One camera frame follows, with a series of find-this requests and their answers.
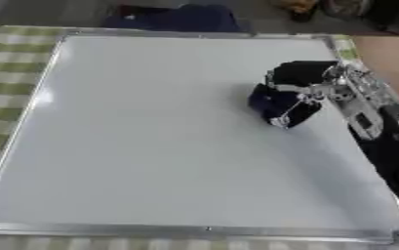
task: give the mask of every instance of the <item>wooden surface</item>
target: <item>wooden surface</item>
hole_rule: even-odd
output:
[[[399,37],[356,36],[354,42],[365,65],[399,93]]]

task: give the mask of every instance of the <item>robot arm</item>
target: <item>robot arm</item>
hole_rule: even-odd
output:
[[[267,72],[249,106],[271,125],[290,129],[328,99],[399,197],[399,97],[371,71],[338,62],[286,62]]]

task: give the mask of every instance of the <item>green checkered tablecloth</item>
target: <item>green checkered tablecloth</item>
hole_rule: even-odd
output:
[[[29,95],[65,28],[4,26],[0,28],[0,152],[27,105]],[[359,63],[347,36],[335,36],[342,59]],[[355,243],[281,241],[209,241],[111,237],[0,236],[0,250],[367,250],[387,249]]]

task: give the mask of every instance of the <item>white surface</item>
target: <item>white surface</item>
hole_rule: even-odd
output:
[[[279,63],[332,58],[308,40],[69,38],[5,162],[0,221],[399,229],[331,106],[288,132],[246,106]]]

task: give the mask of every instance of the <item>black object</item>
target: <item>black object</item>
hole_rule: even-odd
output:
[[[221,5],[189,4],[171,10],[123,7],[102,26],[180,32],[241,31],[232,12]]]
[[[272,81],[276,85],[308,87],[322,83],[323,73],[337,62],[285,62],[274,69]],[[288,128],[298,126],[322,108],[320,103],[301,103],[296,92],[279,92],[270,86],[257,85],[249,97],[249,107],[259,112],[261,118],[269,123],[271,118],[282,116],[285,112],[290,119]]]
[[[303,13],[298,13],[295,11],[290,11],[290,19],[292,21],[297,21],[297,22],[308,22],[313,19],[314,14],[316,13],[318,8],[318,4],[315,4],[313,7],[311,7],[310,10],[303,12]]]
[[[399,0],[375,0],[365,18],[373,21],[379,29],[387,29],[399,15]]]
[[[379,114],[383,130],[375,140],[362,140],[351,127],[349,130],[379,175],[399,197],[399,104],[382,107]]]
[[[280,117],[292,108],[287,113],[290,121],[287,128],[293,128],[311,117],[322,107],[319,103],[298,104],[298,102],[298,95],[294,92],[278,92],[264,84],[259,84],[249,97],[248,105],[257,111],[268,124],[271,124],[270,119]]]

